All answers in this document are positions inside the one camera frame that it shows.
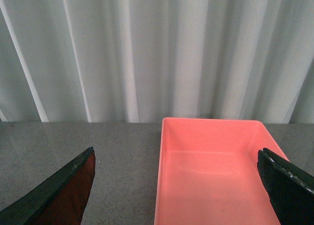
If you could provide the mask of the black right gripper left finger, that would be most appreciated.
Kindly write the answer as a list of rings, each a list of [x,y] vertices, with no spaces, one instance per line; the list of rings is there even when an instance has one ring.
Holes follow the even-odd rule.
[[[0,212],[2,225],[79,225],[95,177],[92,147]]]

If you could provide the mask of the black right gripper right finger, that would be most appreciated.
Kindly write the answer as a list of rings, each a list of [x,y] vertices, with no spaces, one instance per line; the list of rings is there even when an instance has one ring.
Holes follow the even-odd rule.
[[[257,168],[282,225],[314,223],[314,177],[268,148],[258,151]]]

